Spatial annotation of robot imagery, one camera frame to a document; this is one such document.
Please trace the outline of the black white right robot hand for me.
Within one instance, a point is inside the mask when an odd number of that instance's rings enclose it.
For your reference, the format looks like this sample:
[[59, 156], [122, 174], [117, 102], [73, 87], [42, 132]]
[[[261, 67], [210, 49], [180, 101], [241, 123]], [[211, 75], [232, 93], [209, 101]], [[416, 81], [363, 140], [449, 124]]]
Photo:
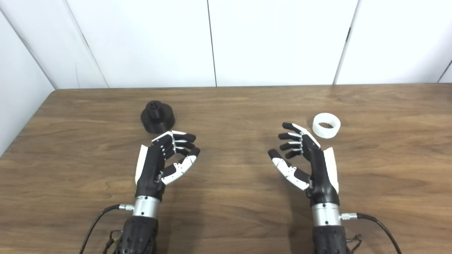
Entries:
[[[317, 204], [339, 206], [334, 150], [331, 147], [323, 150], [313, 135], [297, 124], [284, 122], [282, 127], [289, 132], [280, 133], [278, 138], [288, 142], [282, 144], [279, 149], [288, 152], [282, 157], [276, 149], [269, 150], [268, 155], [272, 163], [286, 180], [306, 192], [311, 206]], [[310, 174], [289, 162], [289, 159], [296, 156], [303, 156], [310, 163]]]

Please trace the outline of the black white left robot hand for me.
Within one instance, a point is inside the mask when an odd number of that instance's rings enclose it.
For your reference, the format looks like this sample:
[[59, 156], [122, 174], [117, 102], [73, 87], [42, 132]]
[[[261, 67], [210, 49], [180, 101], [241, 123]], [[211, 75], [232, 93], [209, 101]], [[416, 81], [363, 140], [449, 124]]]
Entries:
[[196, 136], [186, 132], [167, 131], [142, 145], [137, 161], [135, 197], [147, 196], [162, 201], [165, 188], [183, 176], [196, 161], [200, 149]]

